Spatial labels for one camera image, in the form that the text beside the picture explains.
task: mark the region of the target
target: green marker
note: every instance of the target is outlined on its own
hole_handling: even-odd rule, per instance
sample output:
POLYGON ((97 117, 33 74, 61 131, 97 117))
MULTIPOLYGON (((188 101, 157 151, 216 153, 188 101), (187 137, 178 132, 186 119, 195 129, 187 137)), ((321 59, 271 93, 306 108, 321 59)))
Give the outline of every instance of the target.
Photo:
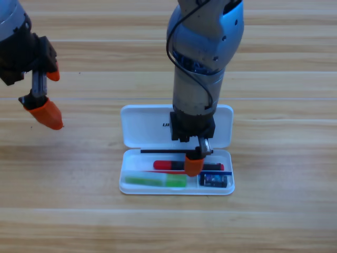
POLYGON ((151 173, 142 171, 124 171, 124 182, 156 187, 186 187, 186 175, 151 173))

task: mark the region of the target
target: orange fingertip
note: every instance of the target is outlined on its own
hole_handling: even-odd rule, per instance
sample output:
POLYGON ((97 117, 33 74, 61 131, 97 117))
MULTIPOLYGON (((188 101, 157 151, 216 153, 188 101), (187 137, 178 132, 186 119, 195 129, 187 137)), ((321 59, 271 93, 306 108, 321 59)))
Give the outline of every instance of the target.
POLYGON ((185 157, 184 169, 189 177, 196 177, 199 175, 203 167, 204 159, 190 160, 188 157, 185 157))
POLYGON ((55 82, 60 80, 60 70, 58 69, 58 63, 56 63, 56 65, 57 65, 57 71, 52 72, 52 73, 51 72, 47 73, 47 77, 50 80, 55 81, 55 82))
POLYGON ((50 101, 39 108, 28 110, 31 115, 41 124, 53 130, 60 130, 63 127, 62 114, 57 106, 50 101))

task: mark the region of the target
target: wooden table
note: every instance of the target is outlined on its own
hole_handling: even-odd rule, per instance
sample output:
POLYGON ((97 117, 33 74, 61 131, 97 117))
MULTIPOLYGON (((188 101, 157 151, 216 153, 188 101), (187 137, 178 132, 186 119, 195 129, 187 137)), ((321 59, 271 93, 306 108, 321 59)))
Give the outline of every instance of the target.
POLYGON ((120 109, 170 104, 166 26, 176 0, 22 0, 58 53, 35 122, 1 86, 0 252, 336 253, 337 3, 246 0, 221 103, 235 111, 228 197, 126 196, 120 109))

